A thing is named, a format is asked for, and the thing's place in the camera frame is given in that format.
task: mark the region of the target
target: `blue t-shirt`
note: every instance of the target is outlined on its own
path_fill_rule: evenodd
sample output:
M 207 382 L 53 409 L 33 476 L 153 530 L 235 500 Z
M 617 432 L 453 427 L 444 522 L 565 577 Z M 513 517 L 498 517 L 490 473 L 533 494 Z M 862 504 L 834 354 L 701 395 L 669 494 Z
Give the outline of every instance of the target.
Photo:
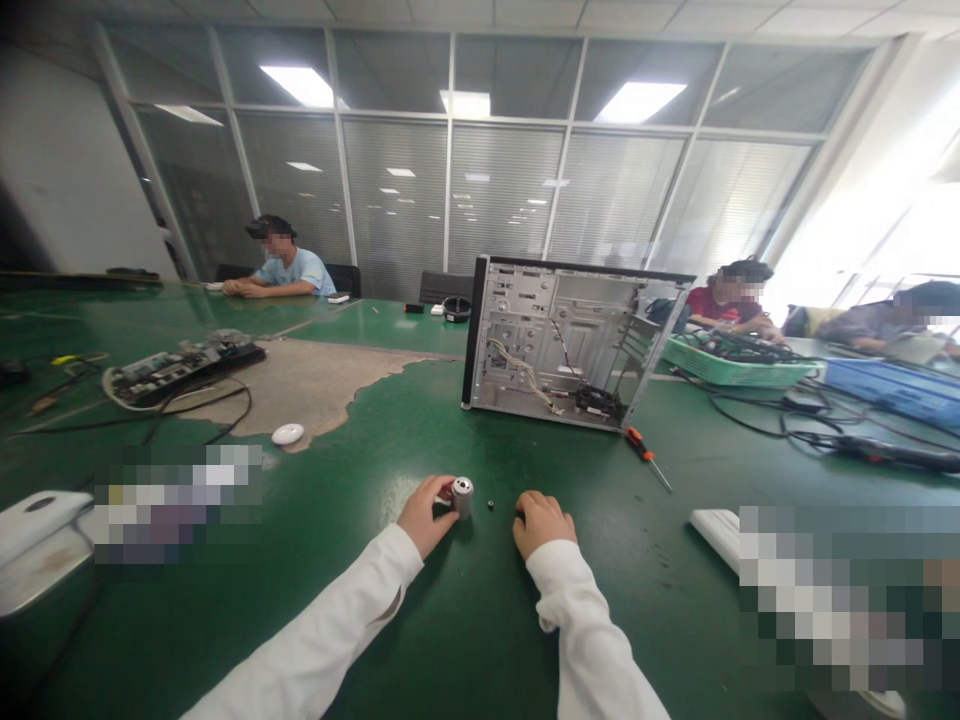
M 290 267 L 285 268 L 280 258 L 270 258 L 257 270 L 257 276 L 271 285 L 292 285 L 306 280 L 316 288 L 314 295 L 333 295 L 337 291 L 323 261 L 303 248 L 297 248 Z

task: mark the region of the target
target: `computer mouse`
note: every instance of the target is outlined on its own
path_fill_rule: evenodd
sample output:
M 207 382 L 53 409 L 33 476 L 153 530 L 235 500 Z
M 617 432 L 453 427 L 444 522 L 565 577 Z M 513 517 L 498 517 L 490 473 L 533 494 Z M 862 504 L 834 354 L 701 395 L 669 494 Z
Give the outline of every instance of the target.
M 273 431 L 272 440 L 277 445 L 290 445 L 303 437 L 303 425 L 289 423 Z

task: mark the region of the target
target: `red shirt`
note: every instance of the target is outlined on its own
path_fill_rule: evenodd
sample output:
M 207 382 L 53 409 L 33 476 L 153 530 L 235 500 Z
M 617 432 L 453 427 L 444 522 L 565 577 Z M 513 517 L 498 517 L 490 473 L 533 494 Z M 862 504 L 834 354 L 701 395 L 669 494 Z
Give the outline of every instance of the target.
M 719 320 L 726 310 L 736 310 L 740 313 L 740 322 L 745 323 L 752 320 L 763 312 L 763 307 L 753 300 L 725 303 L 721 305 L 713 299 L 713 288 L 709 285 L 702 288 L 694 288 L 687 295 L 687 305 L 690 307 L 691 315 L 700 315 L 711 320 Z

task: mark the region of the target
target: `small metal cylinder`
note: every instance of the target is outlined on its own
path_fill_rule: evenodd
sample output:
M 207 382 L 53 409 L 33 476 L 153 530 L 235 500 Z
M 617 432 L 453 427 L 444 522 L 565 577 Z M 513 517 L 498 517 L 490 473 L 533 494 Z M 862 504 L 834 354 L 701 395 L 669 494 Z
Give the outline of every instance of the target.
M 470 478 L 459 477 L 453 481 L 453 500 L 451 507 L 460 513 L 460 519 L 470 517 L 473 507 L 473 483 Z

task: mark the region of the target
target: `ceiling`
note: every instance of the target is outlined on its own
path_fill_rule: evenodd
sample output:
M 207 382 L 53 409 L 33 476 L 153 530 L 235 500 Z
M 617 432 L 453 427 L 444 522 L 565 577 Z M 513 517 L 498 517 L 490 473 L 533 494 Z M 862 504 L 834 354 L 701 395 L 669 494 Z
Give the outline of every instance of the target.
M 703 38 L 919 32 L 929 40 L 960 42 L 960 0 L 41 0 L 29 3 L 16 29 L 3 34 L 58 65 L 98 77 L 86 39 L 86 22 L 96 16 Z

